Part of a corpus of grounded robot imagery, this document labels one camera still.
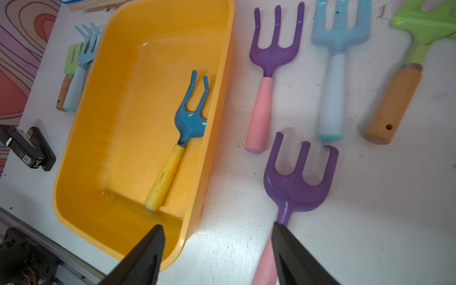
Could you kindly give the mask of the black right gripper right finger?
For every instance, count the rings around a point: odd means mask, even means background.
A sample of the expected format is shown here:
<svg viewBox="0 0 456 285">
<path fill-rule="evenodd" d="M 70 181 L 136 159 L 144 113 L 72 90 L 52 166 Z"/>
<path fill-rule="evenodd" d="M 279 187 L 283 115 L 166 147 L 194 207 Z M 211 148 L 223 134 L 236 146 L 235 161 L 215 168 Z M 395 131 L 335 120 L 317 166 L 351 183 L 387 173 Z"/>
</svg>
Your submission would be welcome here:
<svg viewBox="0 0 456 285">
<path fill-rule="evenodd" d="M 281 285 L 339 285 L 283 224 L 274 223 L 272 247 Z"/>
</svg>

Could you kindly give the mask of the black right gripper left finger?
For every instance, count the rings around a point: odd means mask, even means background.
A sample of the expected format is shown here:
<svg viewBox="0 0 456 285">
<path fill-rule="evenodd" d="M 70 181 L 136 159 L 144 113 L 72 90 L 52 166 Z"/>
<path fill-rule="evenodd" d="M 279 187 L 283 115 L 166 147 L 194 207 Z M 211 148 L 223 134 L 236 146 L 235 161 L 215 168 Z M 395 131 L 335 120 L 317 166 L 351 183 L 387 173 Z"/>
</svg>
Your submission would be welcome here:
<svg viewBox="0 0 456 285">
<path fill-rule="evenodd" d="M 163 226 L 155 225 L 99 284 L 155 285 L 160 272 L 165 242 Z"/>
</svg>

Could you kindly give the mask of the purple rake pink handle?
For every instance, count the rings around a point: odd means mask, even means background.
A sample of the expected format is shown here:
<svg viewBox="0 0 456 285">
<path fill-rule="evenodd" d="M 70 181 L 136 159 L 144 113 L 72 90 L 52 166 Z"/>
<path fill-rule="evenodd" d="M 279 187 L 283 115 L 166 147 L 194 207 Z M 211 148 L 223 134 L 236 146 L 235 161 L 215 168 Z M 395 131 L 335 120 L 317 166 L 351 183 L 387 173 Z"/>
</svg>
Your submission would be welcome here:
<svg viewBox="0 0 456 285">
<path fill-rule="evenodd" d="M 252 112 L 245 150 L 252 154 L 261 154 L 265 150 L 268 124 L 271 111 L 271 97 L 273 91 L 273 73 L 276 68 L 292 61 L 298 54 L 300 38 L 304 25 L 305 3 L 298 5 L 296 28 L 293 43 L 289 47 L 280 47 L 279 35 L 281 28 L 281 6 L 275 8 L 275 26 L 271 45 L 265 49 L 258 47 L 261 30 L 260 9 L 254 10 L 255 30 L 249 57 L 253 64 L 263 70 L 260 88 L 256 96 Z"/>
<path fill-rule="evenodd" d="M 276 161 L 283 138 L 283 133 L 276 133 L 264 172 L 263 182 L 266 193 L 278 207 L 276 222 L 286 227 L 293 213 L 313 211 L 326 200 L 333 182 L 339 150 L 334 146 L 324 146 L 329 150 L 329 157 L 323 180 L 318 185 L 310 185 L 303 179 L 303 172 L 311 143 L 308 141 L 301 143 L 301 149 L 293 172 L 289 175 L 282 175 L 276 169 Z M 276 264 L 280 264 L 280 259 L 276 261 L 274 256 L 272 236 L 273 230 L 271 230 L 256 268 L 252 285 L 275 285 L 278 280 Z M 302 269 L 302 273 L 305 273 L 313 284 L 339 285 L 339 282 L 328 274 L 309 252 L 306 252 L 306 255 L 309 256 L 305 258 L 308 265 L 306 265 L 305 269 Z"/>
</svg>

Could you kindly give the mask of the yellow plastic storage tray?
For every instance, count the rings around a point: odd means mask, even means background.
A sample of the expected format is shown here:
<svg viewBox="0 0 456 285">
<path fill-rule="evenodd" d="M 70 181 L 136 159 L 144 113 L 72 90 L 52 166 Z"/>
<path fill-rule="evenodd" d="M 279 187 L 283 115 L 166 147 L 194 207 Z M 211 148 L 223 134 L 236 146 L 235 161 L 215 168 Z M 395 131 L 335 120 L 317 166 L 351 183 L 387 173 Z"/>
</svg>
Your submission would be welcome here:
<svg viewBox="0 0 456 285">
<path fill-rule="evenodd" d="M 170 267 L 201 217 L 235 57 L 233 1 L 131 1 L 109 19 L 53 190 L 59 221 L 122 260 L 155 226 Z M 174 117 L 203 95 L 205 134 L 188 141 L 162 207 L 143 203 L 179 132 Z"/>
</svg>

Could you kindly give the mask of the light blue fork rake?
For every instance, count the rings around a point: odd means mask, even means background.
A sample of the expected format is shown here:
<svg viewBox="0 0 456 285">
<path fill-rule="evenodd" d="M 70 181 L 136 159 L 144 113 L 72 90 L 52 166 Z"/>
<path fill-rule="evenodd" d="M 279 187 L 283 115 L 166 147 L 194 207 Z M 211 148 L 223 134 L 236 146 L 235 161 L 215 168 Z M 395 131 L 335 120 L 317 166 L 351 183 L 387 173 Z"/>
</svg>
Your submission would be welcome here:
<svg viewBox="0 0 456 285">
<path fill-rule="evenodd" d="M 86 70 L 89 64 L 94 60 L 102 38 L 102 32 L 99 28 L 93 23 L 90 23 L 90 26 L 91 27 L 89 28 L 85 24 L 82 25 L 85 32 L 78 26 L 75 26 L 76 30 L 84 37 L 84 43 L 77 59 L 78 67 L 75 70 L 63 105 L 63 108 L 67 112 L 77 111 L 84 88 Z"/>
</svg>

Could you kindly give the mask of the light blue hand rake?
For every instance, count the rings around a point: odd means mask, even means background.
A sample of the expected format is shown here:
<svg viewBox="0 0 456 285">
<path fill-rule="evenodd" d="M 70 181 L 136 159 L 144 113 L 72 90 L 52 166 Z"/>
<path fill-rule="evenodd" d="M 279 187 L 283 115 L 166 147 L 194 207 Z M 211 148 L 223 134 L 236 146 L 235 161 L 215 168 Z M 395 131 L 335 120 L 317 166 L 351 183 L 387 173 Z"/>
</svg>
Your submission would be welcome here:
<svg viewBox="0 0 456 285">
<path fill-rule="evenodd" d="M 337 1 L 333 27 L 325 28 L 327 1 L 317 1 L 313 17 L 311 42 L 328 48 L 328 62 L 318 137 L 323 141 L 336 142 L 344 138 L 344 115 L 346 109 L 346 51 L 352 46 L 365 43 L 371 32 L 371 1 L 357 3 L 356 24 L 347 26 L 348 1 Z"/>
</svg>

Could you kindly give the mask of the green small rake wooden handle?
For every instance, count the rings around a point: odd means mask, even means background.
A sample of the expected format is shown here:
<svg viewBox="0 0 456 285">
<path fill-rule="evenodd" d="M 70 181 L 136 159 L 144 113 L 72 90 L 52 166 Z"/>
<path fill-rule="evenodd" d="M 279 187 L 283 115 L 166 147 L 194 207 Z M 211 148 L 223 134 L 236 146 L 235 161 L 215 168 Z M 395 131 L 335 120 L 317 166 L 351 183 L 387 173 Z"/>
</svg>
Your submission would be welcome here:
<svg viewBox="0 0 456 285">
<path fill-rule="evenodd" d="M 424 3 L 406 1 L 391 19 L 391 27 L 413 36 L 413 45 L 404 65 L 392 76 L 363 135 L 373 144 L 386 145 L 392 141 L 420 84 L 422 64 L 431 45 L 456 37 L 456 2 L 444 1 L 430 11 L 422 9 Z"/>
</svg>

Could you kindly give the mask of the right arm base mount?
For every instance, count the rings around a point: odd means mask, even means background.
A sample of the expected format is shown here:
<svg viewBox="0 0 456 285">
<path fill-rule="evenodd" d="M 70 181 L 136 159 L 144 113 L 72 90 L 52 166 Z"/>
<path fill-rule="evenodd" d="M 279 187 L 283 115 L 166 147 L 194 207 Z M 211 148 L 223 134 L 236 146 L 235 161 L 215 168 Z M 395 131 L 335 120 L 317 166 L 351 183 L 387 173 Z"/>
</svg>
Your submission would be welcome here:
<svg viewBox="0 0 456 285">
<path fill-rule="evenodd" d="M 60 259 L 17 228 L 1 242 L 2 285 L 51 285 Z"/>
</svg>

